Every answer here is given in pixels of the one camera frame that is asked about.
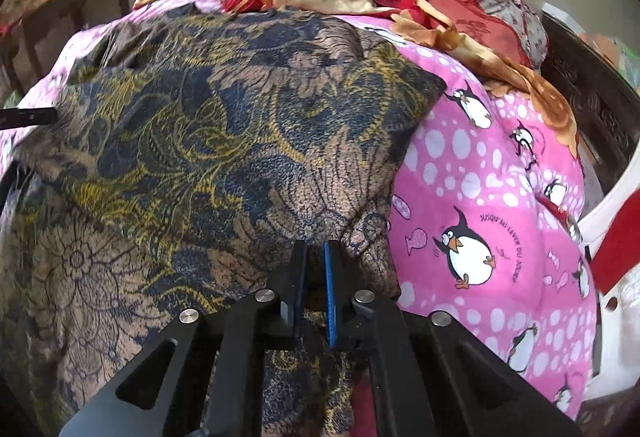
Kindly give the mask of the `dark carved headboard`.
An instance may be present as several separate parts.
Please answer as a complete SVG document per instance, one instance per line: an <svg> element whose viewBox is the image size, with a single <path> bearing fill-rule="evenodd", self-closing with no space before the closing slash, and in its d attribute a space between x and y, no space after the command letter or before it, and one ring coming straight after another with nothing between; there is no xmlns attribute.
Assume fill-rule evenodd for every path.
<svg viewBox="0 0 640 437"><path fill-rule="evenodd" d="M549 41L542 76L566 98L602 191L617 184L639 142L639 96L597 52L560 20L541 23Z"/></svg>

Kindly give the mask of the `dark floral patterned garment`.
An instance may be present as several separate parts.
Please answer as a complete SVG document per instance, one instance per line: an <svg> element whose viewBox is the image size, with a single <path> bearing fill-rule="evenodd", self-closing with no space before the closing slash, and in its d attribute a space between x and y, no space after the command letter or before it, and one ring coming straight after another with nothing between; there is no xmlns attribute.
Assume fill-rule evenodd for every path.
<svg viewBox="0 0 640 437"><path fill-rule="evenodd" d="M1 370L44 435L187 308L229 307L341 243L398 293L387 218L445 90L378 34L314 12L192 5L108 32L1 188Z"/></svg>

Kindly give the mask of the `pink penguin blanket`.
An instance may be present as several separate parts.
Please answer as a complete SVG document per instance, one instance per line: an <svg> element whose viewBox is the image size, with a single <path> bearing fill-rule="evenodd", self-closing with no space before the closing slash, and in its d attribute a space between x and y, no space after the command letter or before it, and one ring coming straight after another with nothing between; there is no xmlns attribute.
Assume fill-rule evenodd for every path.
<svg viewBox="0 0 640 437"><path fill-rule="evenodd" d="M186 5L221 14L213 0L168 0L79 33L27 102L55 106L73 64L114 27ZM574 417L591 373L597 307L585 257L560 222L585 202L578 157L529 99L492 96L461 62L408 42L383 19L328 17L378 34L446 85L393 179L387 238L398 293L385 296L411 313L450 313ZM30 133L3 136L2 180Z"/></svg>

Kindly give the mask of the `red and gold quilt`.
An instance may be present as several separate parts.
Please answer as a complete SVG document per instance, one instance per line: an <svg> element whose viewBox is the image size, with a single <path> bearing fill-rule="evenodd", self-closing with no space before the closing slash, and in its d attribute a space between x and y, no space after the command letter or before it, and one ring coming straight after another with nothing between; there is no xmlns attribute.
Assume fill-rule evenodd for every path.
<svg viewBox="0 0 640 437"><path fill-rule="evenodd" d="M136 0L135 8L160 0ZM480 75L489 93L502 97L515 90L532 101L558 142L577 151L577 123L570 105L539 75L524 53L518 34L486 14L478 0L219 0L225 12L258 12L285 6L325 15L369 16L418 46L439 50Z"/></svg>

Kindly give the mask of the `red and white garment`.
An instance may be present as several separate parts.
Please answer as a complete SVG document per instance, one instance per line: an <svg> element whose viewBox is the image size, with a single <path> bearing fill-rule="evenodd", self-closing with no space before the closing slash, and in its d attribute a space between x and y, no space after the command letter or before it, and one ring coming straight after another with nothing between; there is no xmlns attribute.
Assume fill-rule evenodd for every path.
<svg viewBox="0 0 640 437"><path fill-rule="evenodd" d="M626 391L639 379L639 176L620 177L578 227L596 283L591 400Z"/></svg>

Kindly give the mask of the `dark wooden cabinet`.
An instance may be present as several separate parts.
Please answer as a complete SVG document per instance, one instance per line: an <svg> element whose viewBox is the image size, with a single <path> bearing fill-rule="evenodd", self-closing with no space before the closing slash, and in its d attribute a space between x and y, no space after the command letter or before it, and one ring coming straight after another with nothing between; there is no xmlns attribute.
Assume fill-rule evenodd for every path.
<svg viewBox="0 0 640 437"><path fill-rule="evenodd" d="M129 0L49 0L1 30L1 75L9 94L24 95L14 59L23 52L29 73L41 79L47 67L38 46L57 35L67 41L73 34L122 18L130 12Z"/></svg>

